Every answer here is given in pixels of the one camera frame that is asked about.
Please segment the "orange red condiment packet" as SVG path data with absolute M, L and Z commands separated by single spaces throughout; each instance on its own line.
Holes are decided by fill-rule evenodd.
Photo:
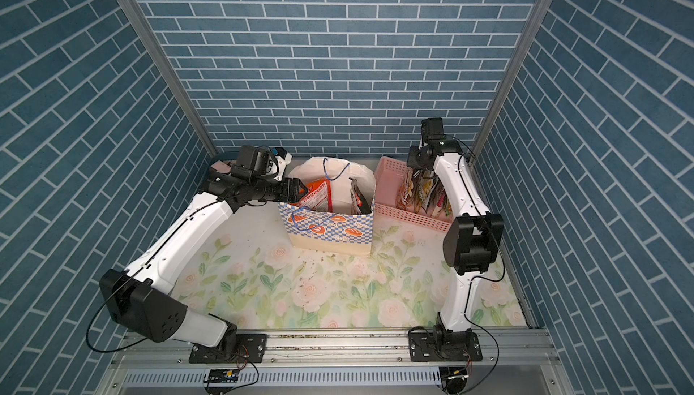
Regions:
M 332 212 L 332 191 L 328 179 L 320 179 L 307 185 L 307 194 L 296 204 L 315 212 Z

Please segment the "white checkered paper bag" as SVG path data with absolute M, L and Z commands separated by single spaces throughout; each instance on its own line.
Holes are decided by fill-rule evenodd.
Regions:
M 374 172 L 363 164 L 340 158 L 315 156 L 294 167 L 291 178 L 300 179 L 305 185 L 320 179 L 328 179 L 332 191 L 332 212 L 315 212 L 306 207 L 280 203 L 278 210 L 289 240 L 302 250 L 340 253 L 355 257 L 372 254 L 374 211 L 369 215 L 352 214 L 351 178 L 372 206 L 376 180 Z

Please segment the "dark red condiment packet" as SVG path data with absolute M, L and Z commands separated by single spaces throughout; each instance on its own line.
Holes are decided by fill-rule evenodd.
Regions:
M 372 206 L 368 198 L 363 194 L 359 187 L 358 180 L 351 178 L 351 195 L 352 195 L 352 214 L 353 215 L 369 215 L 372 213 Z

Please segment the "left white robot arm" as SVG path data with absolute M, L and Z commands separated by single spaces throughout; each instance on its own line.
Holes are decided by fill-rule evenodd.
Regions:
M 173 339 L 234 355 L 235 324 L 193 311 L 170 293 L 205 241 L 241 207 L 252 201 L 297 203 L 307 193 L 298 178 L 211 172 L 188 208 L 149 250 L 124 270 L 108 270 L 101 277 L 104 308 L 114 322 L 152 342 Z

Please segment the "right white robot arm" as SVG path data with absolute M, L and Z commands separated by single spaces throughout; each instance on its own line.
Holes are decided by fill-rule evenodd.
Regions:
M 434 173 L 452 208 L 453 221 L 443 241 L 452 277 L 435 333 L 441 344 L 461 343 L 476 326 L 472 321 L 474 295 L 488 280 L 484 273 L 497 259 L 504 220 L 483 202 L 462 143 L 446 136 L 441 118 L 421 121 L 421 142 L 410 148 L 407 166 Z

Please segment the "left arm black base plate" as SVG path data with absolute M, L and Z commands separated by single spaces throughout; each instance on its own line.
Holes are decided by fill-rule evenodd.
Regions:
M 227 335 L 215 347 L 194 344 L 190 364 L 231 364 L 246 361 L 261 364 L 267 347 L 267 335 L 260 333 Z

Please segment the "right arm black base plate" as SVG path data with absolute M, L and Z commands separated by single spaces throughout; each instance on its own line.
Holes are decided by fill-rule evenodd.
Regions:
M 483 354 L 478 335 L 464 332 L 433 331 L 414 327 L 408 331 L 412 362 L 481 362 Z

